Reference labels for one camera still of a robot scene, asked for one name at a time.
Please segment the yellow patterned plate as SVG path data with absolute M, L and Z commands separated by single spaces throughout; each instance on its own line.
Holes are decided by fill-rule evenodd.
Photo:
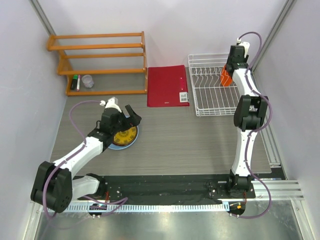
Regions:
M 127 146 L 134 142 L 138 136 L 138 127 L 133 126 L 128 130 L 118 132 L 113 138 L 113 144 Z

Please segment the orange plate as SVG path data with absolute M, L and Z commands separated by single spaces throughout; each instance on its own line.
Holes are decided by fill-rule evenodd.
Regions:
M 232 78 L 226 70 L 226 65 L 222 68 L 220 75 L 220 83 L 223 87 L 229 87 L 233 83 Z

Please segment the light blue plate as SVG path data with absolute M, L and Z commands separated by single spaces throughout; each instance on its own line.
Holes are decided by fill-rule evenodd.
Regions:
M 124 149 L 130 147 L 131 145 L 133 145 L 135 143 L 135 141 L 137 140 L 137 138 L 133 141 L 133 143 L 126 145 L 126 146 L 118 146 L 118 145 L 113 144 L 113 142 L 112 142 L 108 148 L 111 150 L 124 150 Z

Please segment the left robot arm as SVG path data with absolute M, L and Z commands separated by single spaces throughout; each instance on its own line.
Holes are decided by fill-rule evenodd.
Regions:
M 102 154 L 119 132 L 137 127 L 142 118 L 130 105 L 125 115 L 118 107 L 106 107 L 95 128 L 84 141 L 64 157 L 54 161 L 44 161 L 37 169 L 30 199 L 56 213 L 62 213 L 71 201 L 93 196 L 100 200 L 107 192 L 106 180 L 99 175 L 88 173 L 81 178 L 75 175 L 89 161 Z

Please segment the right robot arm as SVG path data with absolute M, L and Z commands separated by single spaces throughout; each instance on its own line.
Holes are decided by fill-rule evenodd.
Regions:
M 226 184 L 226 193 L 232 198 L 242 198 L 251 191 L 251 160 L 257 130 L 264 124 L 267 101 L 253 83 L 248 70 L 250 44 L 240 42 L 230 47 L 224 71 L 236 84 L 240 99 L 233 115 L 237 128 L 237 146 L 234 163 Z

